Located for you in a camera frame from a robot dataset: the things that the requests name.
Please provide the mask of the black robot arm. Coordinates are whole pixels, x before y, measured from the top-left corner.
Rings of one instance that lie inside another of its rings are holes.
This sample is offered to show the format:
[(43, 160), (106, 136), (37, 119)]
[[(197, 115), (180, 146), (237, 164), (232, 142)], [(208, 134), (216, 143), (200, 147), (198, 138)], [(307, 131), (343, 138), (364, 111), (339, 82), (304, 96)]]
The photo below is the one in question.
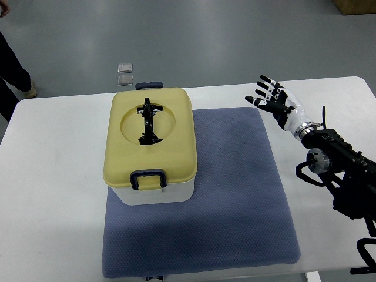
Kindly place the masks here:
[(296, 176), (318, 187), (326, 187), (333, 196), (333, 209), (351, 220), (364, 219), (369, 237), (357, 241), (357, 250), (366, 267), (351, 269), (350, 273), (375, 272), (375, 259), (367, 245), (375, 245), (375, 162), (325, 122), (307, 122), (295, 131), (303, 146), (308, 149), (305, 162), (296, 167)]

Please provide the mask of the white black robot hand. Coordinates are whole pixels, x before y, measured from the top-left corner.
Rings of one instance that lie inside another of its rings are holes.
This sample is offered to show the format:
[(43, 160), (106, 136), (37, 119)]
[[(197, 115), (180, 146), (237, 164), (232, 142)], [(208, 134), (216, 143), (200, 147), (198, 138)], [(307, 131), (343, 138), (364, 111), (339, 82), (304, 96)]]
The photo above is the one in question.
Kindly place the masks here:
[(318, 129), (305, 113), (296, 96), (279, 82), (261, 75), (255, 90), (256, 96), (246, 96), (245, 100), (265, 112), (271, 113), (278, 125), (297, 140)]

